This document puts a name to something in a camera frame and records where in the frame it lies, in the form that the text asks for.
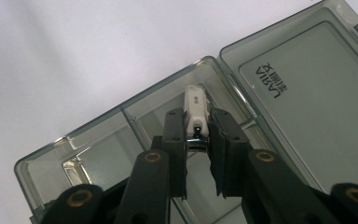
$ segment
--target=white background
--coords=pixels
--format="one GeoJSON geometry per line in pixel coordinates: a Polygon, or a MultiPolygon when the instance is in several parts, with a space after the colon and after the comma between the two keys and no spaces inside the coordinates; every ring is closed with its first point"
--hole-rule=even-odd
{"type": "Polygon", "coordinates": [[[17,160],[315,3],[0,0],[0,223],[29,223],[17,160]]]}

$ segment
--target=gray plastic case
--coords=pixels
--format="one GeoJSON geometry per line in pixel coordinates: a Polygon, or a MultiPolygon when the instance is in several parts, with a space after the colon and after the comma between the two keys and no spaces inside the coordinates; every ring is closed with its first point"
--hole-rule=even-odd
{"type": "MultiPolygon", "coordinates": [[[[254,148],[279,153],[318,190],[358,184],[358,16],[324,1],[205,57],[97,119],[19,160],[15,173],[40,222],[66,189],[108,189],[162,135],[165,113],[200,84],[230,112],[254,148]]],[[[172,223],[244,223],[240,198],[216,197],[206,154],[187,160],[188,199],[172,199],[172,223]]]]}

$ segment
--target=white surface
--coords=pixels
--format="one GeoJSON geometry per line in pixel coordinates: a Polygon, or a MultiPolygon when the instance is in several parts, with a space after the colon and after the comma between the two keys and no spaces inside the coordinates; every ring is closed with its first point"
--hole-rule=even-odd
{"type": "Polygon", "coordinates": [[[314,3],[0,0],[0,223],[29,223],[18,159],[314,3]]]}

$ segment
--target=clear plastic lid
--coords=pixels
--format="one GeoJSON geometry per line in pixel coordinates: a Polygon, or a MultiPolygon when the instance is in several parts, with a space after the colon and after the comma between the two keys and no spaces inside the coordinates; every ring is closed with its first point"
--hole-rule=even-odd
{"type": "Polygon", "coordinates": [[[326,1],[224,49],[255,122],[316,189],[358,184],[358,16],[326,1]]]}

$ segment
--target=transparent plastic box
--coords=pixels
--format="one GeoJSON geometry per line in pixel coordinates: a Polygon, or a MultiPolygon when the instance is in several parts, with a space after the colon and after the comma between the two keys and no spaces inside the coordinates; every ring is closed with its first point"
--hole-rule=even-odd
{"type": "MultiPolygon", "coordinates": [[[[19,160],[15,173],[40,222],[66,189],[109,189],[162,135],[165,114],[199,84],[230,112],[254,148],[280,154],[304,183],[328,193],[358,184],[358,16],[324,1],[205,57],[19,160]]],[[[188,198],[172,199],[172,223],[245,223],[240,198],[216,196],[204,153],[187,159],[188,198]]]]}

